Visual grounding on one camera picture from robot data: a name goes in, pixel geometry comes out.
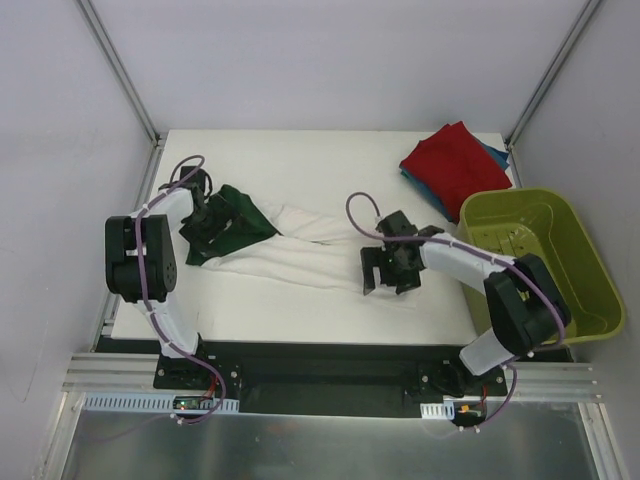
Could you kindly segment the white and green t-shirt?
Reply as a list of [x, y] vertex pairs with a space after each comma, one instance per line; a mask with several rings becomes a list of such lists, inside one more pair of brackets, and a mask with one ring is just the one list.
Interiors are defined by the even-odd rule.
[[214, 193], [224, 197], [239, 218], [213, 243], [213, 250], [195, 250], [188, 243], [187, 265], [315, 289], [363, 293], [363, 238], [345, 218], [255, 200], [228, 184]]

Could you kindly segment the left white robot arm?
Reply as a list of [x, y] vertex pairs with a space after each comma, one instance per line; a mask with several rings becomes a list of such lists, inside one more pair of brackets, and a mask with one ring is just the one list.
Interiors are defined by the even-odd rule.
[[224, 235], [239, 214], [214, 192], [206, 171], [182, 167], [150, 204], [105, 222], [105, 276], [109, 290], [149, 321], [163, 356], [177, 359], [176, 375], [188, 388], [204, 387], [210, 363], [197, 355], [200, 335], [183, 319], [175, 289], [178, 263], [172, 234], [189, 244], [190, 261], [202, 264], [229, 250]]

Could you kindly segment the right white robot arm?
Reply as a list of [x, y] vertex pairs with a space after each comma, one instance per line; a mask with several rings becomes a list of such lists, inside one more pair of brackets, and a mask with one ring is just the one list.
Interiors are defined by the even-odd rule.
[[421, 272], [431, 270], [484, 296], [490, 327], [461, 349], [459, 363], [450, 369], [457, 392], [473, 394], [490, 370], [547, 341], [564, 340], [570, 310], [540, 257], [492, 253], [434, 226], [419, 230], [401, 211], [382, 219], [370, 237], [382, 245], [360, 251], [365, 295], [378, 284], [398, 295], [412, 291], [421, 286]]

